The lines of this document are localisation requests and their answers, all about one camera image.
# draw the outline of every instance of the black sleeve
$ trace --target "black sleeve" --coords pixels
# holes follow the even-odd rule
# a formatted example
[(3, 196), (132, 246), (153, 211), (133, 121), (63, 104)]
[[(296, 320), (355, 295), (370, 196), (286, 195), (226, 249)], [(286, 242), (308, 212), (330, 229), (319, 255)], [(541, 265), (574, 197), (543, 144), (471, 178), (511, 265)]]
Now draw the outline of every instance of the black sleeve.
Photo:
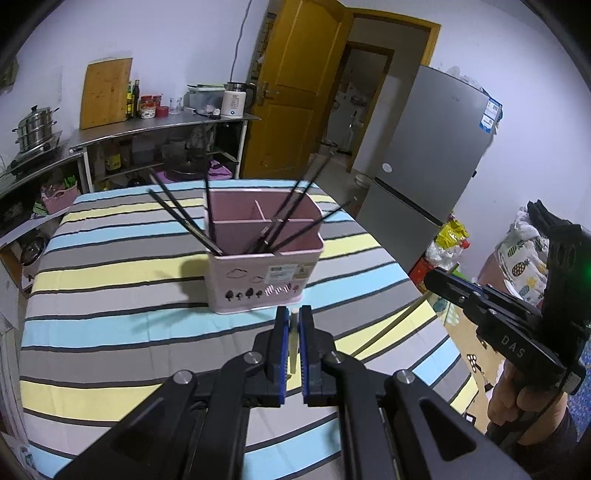
[(532, 480), (554, 480), (561, 478), (563, 462), (567, 461), (576, 444), (577, 430), (567, 408), (552, 435), (534, 445), (516, 445), (512, 456)]

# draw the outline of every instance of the yellow stripe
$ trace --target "yellow stripe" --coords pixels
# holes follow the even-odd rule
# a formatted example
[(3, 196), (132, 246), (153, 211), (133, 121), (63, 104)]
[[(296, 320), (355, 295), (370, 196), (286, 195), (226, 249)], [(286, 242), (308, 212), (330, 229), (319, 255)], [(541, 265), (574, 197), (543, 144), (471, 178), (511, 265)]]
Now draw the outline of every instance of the yellow stripe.
[[(368, 233), (335, 238), (324, 243), (321, 258), (363, 251), (374, 245), (377, 245), (377, 242)], [(33, 291), (78, 290), (171, 278), (200, 277), (206, 268), (207, 255), (197, 254), (177, 258), (133, 260), (73, 270), (53, 270), (37, 274)]]
[(324, 242), (324, 251), (320, 258), (332, 258), (353, 252), (361, 252), (370, 248), (379, 247), (379, 243), (368, 233), (345, 236)]
[(21, 380), (21, 397), (25, 408), (56, 417), (119, 421), (159, 386), (70, 388)]
[(468, 380), (468, 383), (464, 385), (461, 392), (453, 399), (452, 407), (460, 414), (463, 414), (468, 409), (477, 393), (478, 385), (472, 374), (470, 374), (470, 380)]
[[(397, 315), (337, 340), (337, 348), (344, 352), (352, 351)], [(433, 315), (433, 310), (425, 302), (424, 306), (421, 306), (384, 336), (379, 344), (384, 348), (400, 341), (414, 329), (425, 324)], [(368, 349), (359, 357), (365, 358), (375, 351), (378, 351), (378, 347)], [(24, 408), (47, 415), (79, 420), (118, 421), (159, 386), (71, 388), (21, 381), (21, 398)], [(298, 358), (297, 371), (287, 381), (287, 389), (293, 390), (300, 386), (300, 360)]]
[[(183, 207), (197, 207), (203, 205), (203, 199), (184, 199), (178, 201)], [(171, 207), (174, 207), (170, 200), (166, 203)], [(110, 215), (117, 215), (119, 213), (132, 213), (132, 212), (149, 212), (151, 210), (161, 210), (162, 207), (156, 202), (146, 203), (132, 203), (131, 205), (117, 205), (115, 207), (105, 208), (93, 208), (91, 210), (83, 210), (81, 212), (70, 212), (68, 213), (62, 223), (74, 222), (76, 220), (85, 220), (88, 218), (101, 218)]]

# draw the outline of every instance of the wooden cutting board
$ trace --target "wooden cutting board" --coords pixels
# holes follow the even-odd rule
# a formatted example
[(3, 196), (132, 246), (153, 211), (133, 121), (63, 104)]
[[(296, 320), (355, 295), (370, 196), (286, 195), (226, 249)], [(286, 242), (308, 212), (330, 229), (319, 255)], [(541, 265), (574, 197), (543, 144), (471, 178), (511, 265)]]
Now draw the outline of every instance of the wooden cutting board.
[(80, 107), (81, 130), (126, 119), (131, 60), (107, 60), (88, 65)]

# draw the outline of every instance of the pink basket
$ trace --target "pink basket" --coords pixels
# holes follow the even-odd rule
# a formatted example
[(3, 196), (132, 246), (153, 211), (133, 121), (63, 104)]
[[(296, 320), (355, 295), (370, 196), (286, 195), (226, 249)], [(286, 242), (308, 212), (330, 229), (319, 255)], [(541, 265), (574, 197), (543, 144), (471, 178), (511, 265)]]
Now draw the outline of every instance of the pink basket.
[(58, 190), (52, 197), (44, 198), (43, 204), (49, 214), (53, 215), (64, 208), (68, 208), (79, 195), (80, 190), (78, 190), (78, 183), (76, 183), (67, 190)]
[[(205, 280), (209, 306), (214, 312), (245, 312), (301, 300), (324, 250), (320, 225), (275, 254), (242, 254), (271, 223), (286, 195), (288, 190), (212, 189), (217, 244), (228, 253), (223, 257), (208, 254)], [(306, 195), (276, 243), (321, 216), (320, 209)], [(207, 216), (206, 229), (209, 231)]]

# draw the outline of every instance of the refrigerator door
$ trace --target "refrigerator door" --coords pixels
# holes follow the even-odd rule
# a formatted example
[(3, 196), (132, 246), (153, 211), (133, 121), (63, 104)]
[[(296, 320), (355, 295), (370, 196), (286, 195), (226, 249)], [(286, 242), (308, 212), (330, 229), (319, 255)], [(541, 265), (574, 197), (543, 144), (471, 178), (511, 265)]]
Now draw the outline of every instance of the refrigerator door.
[(411, 271), (440, 229), (440, 225), (431, 222), (375, 182), (369, 188), (356, 220), (406, 273)]
[(444, 222), (491, 141), (480, 127), (488, 102), (460, 80), (419, 67), (376, 177)]

